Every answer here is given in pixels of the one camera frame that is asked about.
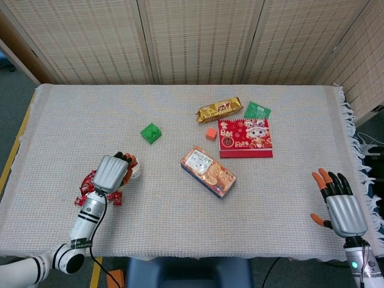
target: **red calendar box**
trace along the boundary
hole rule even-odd
[[[218,121],[220,158],[273,157],[267,119]]]

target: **woven screen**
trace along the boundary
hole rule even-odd
[[[366,0],[267,0],[244,73],[247,84],[310,83]]]
[[[63,83],[149,83],[129,1],[3,2]]]
[[[258,1],[145,0],[160,83],[236,84]]]
[[[384,1],[367,7],[317,84],[333,82],[344,87],[356,121],[384,102]]]

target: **white tablecloth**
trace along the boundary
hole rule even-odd
[[[272,109],[273,158],[220,159],[198,108],[237,96]],[[24,256],[69,242],[82,179],[104,154],[137,156],[141,177],[122,188],[94,239],[100,256],[286,256],[344,259],[343,240],[314,224],[327,217],[311,172],[343,173],[363,206],[365,238],[383,254],[374,201],[357,158],[341,89],[330,86],[41,85],[0,204],[0,254]],[[242,118],[245,109],[231,118]],[[148,144],[140,131],[155,123]],[[180,167],[199,145],[237,177],[220,200]]]

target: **packaging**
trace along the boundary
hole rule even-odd
[[[245,111],[244,118],[268,119],[270,113],[270,109],[258,105],[256,103],[250,102],[248,104],[247,110]]]
[[[180,165],[218,198],[223,198],[236,181],[236,177],[200,147],[195,146]]]
[[[224,101],[219,101],[204,107],[197,111],[198,123],[208,123],[217,119],[238,113],[242,105],[238,97],[233,97]]]

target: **biscuit box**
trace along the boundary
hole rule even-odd
[[[220,199],[236,181],[236,177],[230,171],[198,146],[180,161],[180,165]]]

